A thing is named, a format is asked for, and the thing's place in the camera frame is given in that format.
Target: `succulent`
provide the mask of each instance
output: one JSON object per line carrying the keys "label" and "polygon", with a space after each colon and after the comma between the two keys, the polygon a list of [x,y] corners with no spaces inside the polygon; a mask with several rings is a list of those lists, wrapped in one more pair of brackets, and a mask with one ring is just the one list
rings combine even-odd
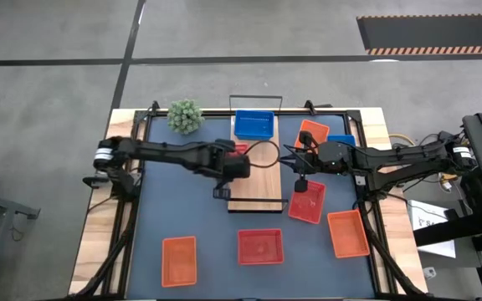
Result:
{"label": "succulent", "polygon": [[197,130],[204,118],[194,99],[174,101],[168,110],[168,126],[175,132],[187,135]]}

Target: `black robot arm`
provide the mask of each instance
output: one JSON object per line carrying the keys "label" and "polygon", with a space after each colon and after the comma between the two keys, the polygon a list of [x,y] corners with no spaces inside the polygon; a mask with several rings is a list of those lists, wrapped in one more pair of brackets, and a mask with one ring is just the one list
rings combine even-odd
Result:
{"label": "black robot arm", "polygon": [[[352,174],[358,185],[366,186],[364,198],[368,198],[383,195],[381,192],[388,192],[401,183],[438,172],[459,175],[477,165],[469,155],[469,149],[460,144],[459,135],[446,132],[438,134],[435,142],[392,150],[363,148],[335,141],[317,144],[308,132],[301,133],[299,139],[303,145],[309,146],[296,148],[294,154],[280,160],[300,174],[300,180],[295,183],[295,190],[299,192],[305,190],[305,175],[317,172]],[[395,171],[380,171],[389,166],[402,167]]]}
{"label": "black robot arm", "polygon": [[94,167],[107,173],[113,185],[125,193],[131,193],[134,188],[133,177],[122,169],[129,159],[178,164],[195,174],[217,179],[215,189],[218,190],[233,179],[250,176],[249,157],[232,156],[234,151],[235,143],[231,140],[171,145],[111,137],[98,144]]}

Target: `white paper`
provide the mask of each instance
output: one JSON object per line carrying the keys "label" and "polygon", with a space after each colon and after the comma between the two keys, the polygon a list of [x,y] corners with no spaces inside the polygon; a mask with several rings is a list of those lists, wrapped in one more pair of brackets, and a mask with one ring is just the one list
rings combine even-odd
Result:
{"label": "white paper", "polygon": [[[423,227],[447,221],[445,218],[442,218],[445,217],[444,211],[446,211],[447,208],[429,205],[418,201],[410,201],[410,205],[413,206],[411,207],[413,230],[421,229]],[[434,214],[429,214],[428,212],[440,215],[440,217],[437,217]],[[422,246],[418,247],[418,250],[422,252],[442,255],[445,257],[456,257],[454,241],[439,242],[428,246]]]}

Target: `red plastic bin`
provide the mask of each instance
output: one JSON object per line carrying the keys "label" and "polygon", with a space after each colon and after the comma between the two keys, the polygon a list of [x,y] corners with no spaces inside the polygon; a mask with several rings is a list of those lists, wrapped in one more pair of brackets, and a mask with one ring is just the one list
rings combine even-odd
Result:
{"label": "red plastic bin", "polygon": [[161,286],[171,288],[197,283],[197,238],[163,240]]}
{"label": "red plastic bin", "polygon": [[[302,130],[309,131],[311,135],[314,137],[317,143],[321,144],[326,142],[326,138],[328,137],[328,133],[330,133],[331,128],[328,125],[322,125],[320,123],[311,121],[311,120],[302,120],[302,124],[300,124],[299,133]],[[295,140],[295,147],[301,147],[302,144],[299,142],[299,135]]]}
{"label": "red plastic bin", "polygon": [[280,264],[283,262],[282,230],[239,230],[238,263],[240,265]]}
{"label": "red plastic bin", "polygon": [[249,148],[247,143],[236,143],[235,144],[235,152],[226,153],[227,156],[240,156],[244,154],[245,151]]}
{"label": "red plastic bin", "polygon": [[308,181],[307,191],[293,192],[288,215],[304,222],[318,224],[325,202],[325,191],[325,184]]}
{"label": "red plastic bin", "polygon": [[326,218],[337,258],[369,255],[366,233],[358,210],[329,213]]}

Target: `concrete floor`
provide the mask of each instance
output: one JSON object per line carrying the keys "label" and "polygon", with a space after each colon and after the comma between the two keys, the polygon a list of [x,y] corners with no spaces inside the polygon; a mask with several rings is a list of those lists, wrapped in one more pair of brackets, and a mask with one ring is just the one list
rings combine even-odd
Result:
{"label": "concrete floor", "polygon": [[[135,7],[136,0],[0,0],[0,59],[121,58]],[[482,0],[148,0],[133,56],[364,54],[356,16],[439,13],[482,13]],[[119,71],[0,67],[0,196],[42,207],[36,222],[19,223],[21,242],[9,233],[0,300],[66,294],[90,195],[81,178],[93,172]],[[121,107],[153,100],[167,107],[187,97],[227,107],[229,94],[278,94],[288,107],[307,99],[382,107],[390,132],[421,139],[457,132],[460,116],[482,111],[482,60],[132,66]],[[449,197],[437,189],[418,186],[410,197]],[[459,284],[429,282],[429,289],[481,295],[474,269],[459,272],[468,275]],[[438,281],[457,281],[448,275]]]}

